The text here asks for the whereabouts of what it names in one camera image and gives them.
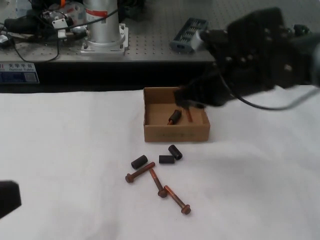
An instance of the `robot end effector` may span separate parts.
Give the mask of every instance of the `robot end effector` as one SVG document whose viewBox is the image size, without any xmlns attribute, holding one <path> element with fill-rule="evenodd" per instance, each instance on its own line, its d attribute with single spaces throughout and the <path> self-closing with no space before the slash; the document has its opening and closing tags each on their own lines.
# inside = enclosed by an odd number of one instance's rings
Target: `robot end effector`
<svg viewBox="0 0 320 240">
<path fill-rule="evenodd" d="M 215 58 L 206 73 L 174 93 L 178 106 L 223 106 L 248 96 L 296 85 L 320 85 L 320 33 L 295 37 L 279 8 L 255 11 L 225 30 L 199 34 Z"/>
</svg>

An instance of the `bolt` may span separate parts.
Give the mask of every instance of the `bolt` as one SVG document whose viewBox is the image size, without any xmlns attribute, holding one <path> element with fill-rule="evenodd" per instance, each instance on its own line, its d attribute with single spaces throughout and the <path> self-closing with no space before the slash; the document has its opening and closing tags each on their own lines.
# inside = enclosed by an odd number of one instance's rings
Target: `bolt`
<svg viewBox="0 0 320 240">
<path fill-rule="evenodd" d="M 189 214 L 191 212 L 190 205 L 185 205 L 183 201 L 170 189 L 168 186 L 164 186 L 164 189 L 173 198 L 173 200 L 180 206 L 182 214 Z"/>
<path fill-rule="evenodd" d="M 140 176 L 141 174 L 143 174 L 144 172 L 148 171 L 149 169 L 152 169 L 154 166 L 155 166 L 155 162 L 151 162 L 149 163 L 147 166 L 139 169 L 138 171 L 136 171 L 135 173 L 128 173 L 126 176 L 125 176 L 125 180 L 127 183 L 133 183 L 134 182 L 134 179 L 138 176 Z"/>
<path fill-rule="evenodd" d="M 149 170 L 156 187 L 158 188 L 158 196 L 161 198 L 165 198 L 168 195 L 168 192 L 162 187 L 161 182 L 159 181 L 159 178 L 157 177 L 157 174 L 155 173 L 155 170 L 152 168 Z"/>
<path fill-rule="evenodd" d="M 193 123 L 193 119 L 192 119 L 192 116 L 191 116 L 191 112 L 190 112 L 190 109 L 189 108 L 185 108 L 185 114 L 186 114 L 186 118 L 188 119 L 188 122 L 189 123 Z"/>
</svg>

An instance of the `wire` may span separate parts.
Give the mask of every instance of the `wire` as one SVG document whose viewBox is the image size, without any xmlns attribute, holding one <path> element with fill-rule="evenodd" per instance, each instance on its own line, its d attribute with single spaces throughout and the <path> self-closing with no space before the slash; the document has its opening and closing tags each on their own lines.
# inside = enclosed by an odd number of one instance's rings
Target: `wire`
<svg viewBox="0 0 320 240">
<path fill-rule="evenodd" d="M 293 102 L 291 102 L 289 105 L 287 106 L 280 106 L 280 107 L 267 107 L 267 106 L 261 106 L 261 105 L 257 105 L 254 104 L 252 102 L 249 102 L 247 100 L 245 100 L 244 98 L 242 98 L 239 94 L 237 94 L 232 87 L 229 85 L 229 83 L 227 81 L 225 81 L 224 77 L 222 76 L 221 72 L 218 70 L 219 76 L 221 78 L 221 81 L 223 83 L 223 85 L 226 87 L 226 89 L 230 92 L 231 95 L 233 95 L 235 98 L 237 98 L 238 100 L 240 100 L 241 102 L 256 108 L 256 109 L 260 109 L 260 110 L 266 110 L 266 111 L 286 111 L 286 110 L 291 110 L 294 109 L 296 107 L 298 107 L 299 105 L 303 104 L 304 102 L 306 102 L 308 99 L 312 98 L 313 96 L 317 95 L 320 93 L 320 88 L 316 88 L 316 89 L 312 89 L 311 91 L 307 92 L 306 94 L 298 97 L 296 100 L 294 100 Z"/>
<path fill-rule="evenodd" d="M 29 60 L 26 60 L 26 59 L 24 59 L 24 57 L 22 57 L 22 55 L 21 55 L 20 52 L 18 51 L 18 49 L 16 48 L 16 45 L 13 45 L 13 48 L 14 48 L 16 54 L 19 56 L 19 58 L 21 58 L 21 60 L 24 61 L 24 62 L 26 62 L 26 63 L 32 63 L 32 64 L 47 63 L 47 62 L 56 60 L 56 59 L 59 57 L 59 55 L 60 55 L 59 41 L 60 41 L 60 39 L 57 39 L 57 41 L 56 41 L 56 56 L 54 56 L 54 57 L 51 58 L 51 59 L 44 60 L 44 61 L 29 61 Z"/>
</svg>

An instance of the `open cardboard box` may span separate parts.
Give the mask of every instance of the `open cardboard box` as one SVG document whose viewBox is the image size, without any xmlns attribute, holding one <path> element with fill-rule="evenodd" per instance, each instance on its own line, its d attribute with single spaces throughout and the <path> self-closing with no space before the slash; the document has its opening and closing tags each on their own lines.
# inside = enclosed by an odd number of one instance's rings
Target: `open cardboard box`
<svg viewBox="0 0 320 240">
<path fill-rule="evenodd" d="M 205 142 L 209 139 L 210 122 L 204 109 L 190 108 L 193 122 L 186 111 L 175 104 L 177 87 L 146 87 L 144 95 L 145 142 Z M 167 125 L 174 111 L 182 110 L 176 125 Z"/>
</svg>

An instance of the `black rubber cylinder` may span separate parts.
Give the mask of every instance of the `black rubber cylinder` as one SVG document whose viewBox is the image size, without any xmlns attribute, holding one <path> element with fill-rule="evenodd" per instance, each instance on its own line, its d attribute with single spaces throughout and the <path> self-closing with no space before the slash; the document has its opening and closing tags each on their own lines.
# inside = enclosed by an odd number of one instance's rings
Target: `black rubber cylinder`
<svg viewBox="0 0 320 240">
<path fill-rule="evenodd" d="M 178 148 L 175 145 L 171 145 L 168 148 L 168 150 L 176 160 L 180 160 L 182 158 L 182 153 L 178 150 Z"/>
<path fill-rule="evenodd" d="M 174 110 L 174 113 L 169 117 L 169 122 L 172 121 L 173 124 L 176 124 L 181 118 L 181 115 L 182 113 L 180 110 Z"/>
<path fill-rule="evenodd" d="M 174 164 L 175 163 L 175 157 L 174 156 L 159 156 L 159 163 L 160 164 Z"/>
<path fill-rule="evenodd" d="M 138 169 L 142 167 L 144 164 L 148 162 L 148 158 L 145 155 L 142 155 L 141 157 L 137 158 L 131 163 L 131 166 L 133 169 Z"/>
</svg>

